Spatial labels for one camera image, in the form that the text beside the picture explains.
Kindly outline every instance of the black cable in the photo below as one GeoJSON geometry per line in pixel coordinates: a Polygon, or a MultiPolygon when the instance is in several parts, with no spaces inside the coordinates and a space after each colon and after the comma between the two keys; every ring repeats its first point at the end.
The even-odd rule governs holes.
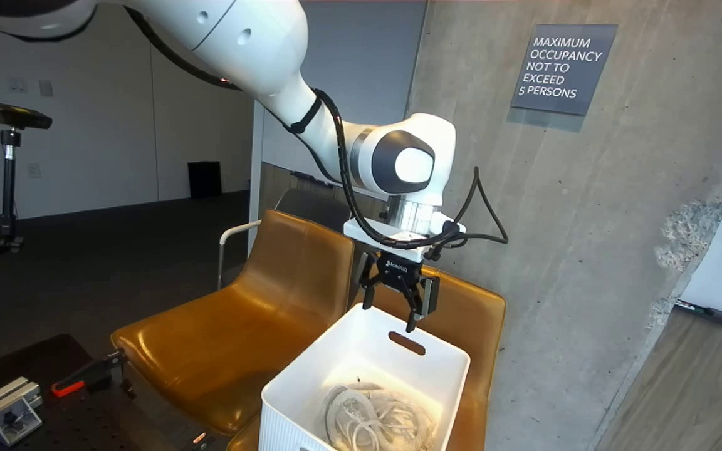
{"type": "Polygon", "coordinates": [[[498,215],[494,214],[494,209],[492,209],[492,203],[489,203],[489,198],[486,198],[486,192],[484,192],[478,168],[474,168],[474,180],[469,183],[465,198],[463,198],[463,203],[462,203],[462,212],[454,215],[454,223],[459,223],[459,222],[463,218],[463,214],[465,214],[474,193],[482,193],[482,200],[484,200],[484,205],[486,205],[486,212],[489,212],[489,215],[492,215],[498,237],[492,237],[492,234],[459,234],[459,237],[454,237],[454,239],[434,245],[434,248],[425,253],[425,259],[438,262],[438,257],[440,257],[443,248],[462,248],[462,245],[465,245],[465,242],[508,244],[508,234],[506,234],[504,223],[498,222],[498,215]]]}
{"type": "Polygon", "coordinates": [[[237,90],[237,86],[229,84],[226,78],[217,78],[212,72],[206,72],[195,65],[191,65],[187,61],[183,61],[176,51],[170,51],[161,35],[152,31],[152,25],[138,12],[126,9],[131,21],[138,25],[138,31],[143,34],[145,41],[152,44],[152,47],[166,56],[172,65],[178,65],[181,70],[191,72],[192,78],[207,84],[207,86],[217,86],[217,89],[229,89],[229,90],[237,90]]]}
{"type": "Polygon", "coordinates": [[[348,150],[345,150],[345,136],[344,136],[344,128],[341,128],[341,116],[338,116],[338,109],[335,104],[320,93],[320,90],[313,90],[320,104],[331,110],[334,116],[334,131],[335,131],[335,144],[338,144],[338,170],[341,170],[341,192],[344,192],[344,198],[350,209],[350,215],[356,218],[356,223],[361,225],[361,230],[366,237],[371,237],[373,242],[378,242],[382,245],[388,245],[388,248],[425,248],[425,245],[438,245],[443,242],[450,242],[455,234],[459,234],[459,225],[450,225],[450,228],[443,228],[438,237],[432,237],[432,239],[413,239],[413,242],[397,242],[397,239],[388,239],[384,234],[378,234],[373,225],[366,223],[358,203],[356,203],[356,193],[353,193],[353,183],[350,183],[350,176],[348,176],[348,150]]]}

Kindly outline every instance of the chair backrest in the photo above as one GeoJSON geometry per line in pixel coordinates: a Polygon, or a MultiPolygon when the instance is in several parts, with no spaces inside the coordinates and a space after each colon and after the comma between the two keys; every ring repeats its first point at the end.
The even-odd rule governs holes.
{"type": "Polygon", "coordinates": [[[298,185],[285,192],[275,212],[306,218],[335,234],[341,234],[344,222],[350,215],[335,188],[316,185],[309,180],[298,180],[298,185]]]}
{"type": "Polygon", "coordinates": [[[328,327],[350,303],[353,264],[353,242],[319,223],[265,212],[232,288],[280,314],[306,314],[303,319],[328,327]]]}

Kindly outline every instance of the concrete pillar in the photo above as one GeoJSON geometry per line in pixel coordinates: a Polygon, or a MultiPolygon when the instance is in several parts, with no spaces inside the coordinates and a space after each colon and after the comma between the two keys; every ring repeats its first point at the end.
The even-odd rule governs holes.
{"type": "MultiPolygon", "coordinates": [[[[437,0],[410,110],[459,125],[445,212],[478,165],[511,234],[440,262],[508,299],[486,450],[593,450],[686,278],[664,222],[722,203],[722,4],[437,0]],[[617,25],[585,121],[508,109],[539,22],[617,25]]],[[[463,223],[492,230],[482,203],[463,223]]]]}

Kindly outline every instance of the black trash can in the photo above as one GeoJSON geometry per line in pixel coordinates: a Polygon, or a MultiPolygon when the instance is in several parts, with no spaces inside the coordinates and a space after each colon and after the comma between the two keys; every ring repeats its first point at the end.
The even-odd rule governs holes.
{"type": "Polygon", "coordinates": [[[221,197],[221,168],[217,168],[217,160],[192,160],[192,163],[187,163],[187,188],[191,188],[191,198],[221,197]]]}

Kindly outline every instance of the chair seat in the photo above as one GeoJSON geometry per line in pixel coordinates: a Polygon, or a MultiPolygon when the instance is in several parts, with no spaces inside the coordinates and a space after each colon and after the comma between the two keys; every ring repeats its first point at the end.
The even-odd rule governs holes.
{"type": "Polygon", "coordinates": [[[232,292],[113,333],[113,344],[161,393],[222,435],[260,412],[260,388],[323,332],[262,303],[236,301],[232,292]]]}

